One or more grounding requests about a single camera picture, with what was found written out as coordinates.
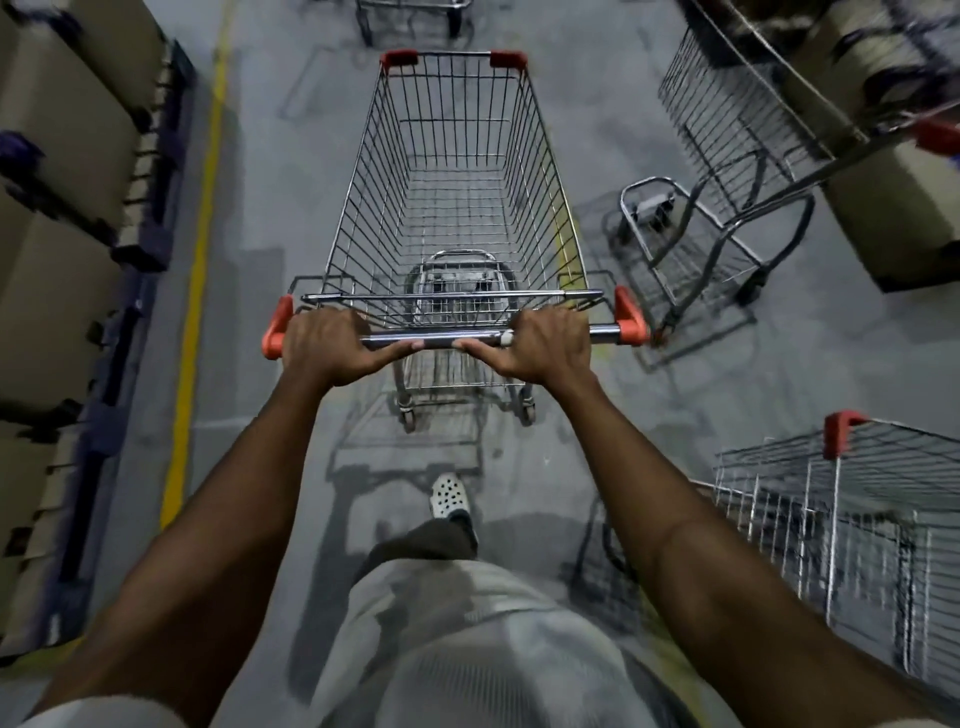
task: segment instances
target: cardboard box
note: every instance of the cardboard box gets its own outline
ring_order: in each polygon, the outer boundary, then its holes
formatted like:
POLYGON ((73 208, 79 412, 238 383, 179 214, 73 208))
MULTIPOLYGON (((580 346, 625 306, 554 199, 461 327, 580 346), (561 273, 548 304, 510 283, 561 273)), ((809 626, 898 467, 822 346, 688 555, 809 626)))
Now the cardboard box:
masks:
POLYGON ((139 133, 123 106, 49 26, 20 28, 0 130, 43 154, 36 175, 91 221, 118 229, 139 133))
POLYGON ((100 347, 90 326, 116 306, 120 267, 83 232, 0 192, 0 400, 48 411, 84 401, 100 347))
POLYGON ((124 107, 149 111, 166 41, 142 0, 19 0, 17 7, 75 20, 81 58, 124 107))
POLYGON ((7 80, 7 72, 16 52, 17 28, 13 19, 0 9, 0 89, 7 80))
POLYGON ((960 279, 960 167, 903 142, 831 179, 825 193, 884 291, 960 279))
POLYGON ((56 446, 0 434, 0 635, 33 533, 56 446))
MULTIPOLYGON (((905 6, 922 21, 947 21, 948 0, 913 0, 905 6)), ((894 20, 883 0, 838 0, 807 36, 792 58, 794 68, 853 124, 869 128, 877 107, 904 102, 936 69, 905 34, 893 32, 894 20), (868 31, 858 37, 862 31, 868 31), (884 77, 908 71, 889 88, 884 77), (877 90, 882 93, 877 98, 877 90)), ((852 129, 794 76, 783 93, 805 124, 834 154, 855 142, 852 129)))

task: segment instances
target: forearm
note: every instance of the forearm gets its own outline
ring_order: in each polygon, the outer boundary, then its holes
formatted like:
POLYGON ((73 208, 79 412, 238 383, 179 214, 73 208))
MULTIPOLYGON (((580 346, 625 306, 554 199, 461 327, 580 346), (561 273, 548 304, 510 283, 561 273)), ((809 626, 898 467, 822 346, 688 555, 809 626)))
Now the forearm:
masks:
POLYGON ((209 722, 263 622, 324 391, 294 376, 280 379, 35 711, 133 694, 170 706, 191 726, 209 722))
POLYGON ((595 377, 555 397, 644 591, 745 725, 865 728, 925 715, 891 670, 843 643, 800 602, 595 377))

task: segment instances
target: chrome bar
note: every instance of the chrome bar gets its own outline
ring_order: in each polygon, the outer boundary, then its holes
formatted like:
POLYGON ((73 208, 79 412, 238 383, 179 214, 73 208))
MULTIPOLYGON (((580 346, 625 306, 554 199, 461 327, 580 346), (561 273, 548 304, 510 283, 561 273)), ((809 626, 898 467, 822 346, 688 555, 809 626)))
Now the chrome bar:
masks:
MULTIPOLYGON (((363 336, 360 341, 371 350, 383 349, 397 341, 422 340, 427 349, 452 349, 457 339, 478 339, 492 347, 509 347, 514 340, 511 328, 444 328, 420 330, 408 328, 397 331, 378 331, 363 336)), ((590 342, 593 344, 619 344, 619 324, 595 324, 590 327, 590 342)))
POLYGON ((522 298, 562 298, 566 301, 580 299, 602 299, 604 292, 599 289, 579 290, 525 290, 512 291, 444 291, 440 293, 392 293, 392 294, 345 294, 345 293, 307 293, 300 296, 304 303, 340 303, 343 301, 442 301, 444 299, 522 299, 522 298))

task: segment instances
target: red plastic handle cap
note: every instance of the red plastic handle cap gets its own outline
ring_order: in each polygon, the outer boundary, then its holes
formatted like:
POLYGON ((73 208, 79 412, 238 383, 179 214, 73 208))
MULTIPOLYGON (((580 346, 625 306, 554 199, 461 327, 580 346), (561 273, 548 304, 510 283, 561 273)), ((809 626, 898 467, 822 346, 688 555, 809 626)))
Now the red plastic handle cap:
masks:
POLYGON ((824 420, 824 459, 836 460, 850 449, 850 429, 864 425, 869 417, 852 409, 842 409, 824 420))
POLYGON ((917 146, 941 157, 960 155, 960 129, 941 119, 921 119, 913 128, 917 146))
POLYGON ((639 347, 650 341, 650 328, 625 285, 613 289, 613 318, 620 325, 621 344, 639 347))
POLYGON ((413 48, 401 48, 397 51, 387 51, 380 56, 380 67, 385 71, 399 65, 417 65, 420 54, 413 48))
POLYGON ((490 51, 490 68, 513 68, 522 71, 527 67, 527 54, 520 51, 490 51))
POLYGON ((283 356, 283 335, 287 332, 287 326, 293 317, 294 297, 289 293, 286 296, 280 296, 280 300, 276 302, 274 316, 270 319, 267 332, 263 334, 263 339, 260 340, 260 350, 271 361, 276 361, 283 356))

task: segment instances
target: person's left hand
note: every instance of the person's left hand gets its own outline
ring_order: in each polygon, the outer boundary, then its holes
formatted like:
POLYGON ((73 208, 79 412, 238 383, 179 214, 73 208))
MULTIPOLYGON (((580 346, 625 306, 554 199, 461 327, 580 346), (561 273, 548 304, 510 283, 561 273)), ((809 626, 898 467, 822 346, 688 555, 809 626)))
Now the person's left hand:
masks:
POLYGON ((325 306, 299 313, 283 337, 284 374, 304 377, 325 391, 379 372, 423 348, 422 341, 399 341, 371 352, 360 343, 368 333, 370 325, 349 308, 325 306))

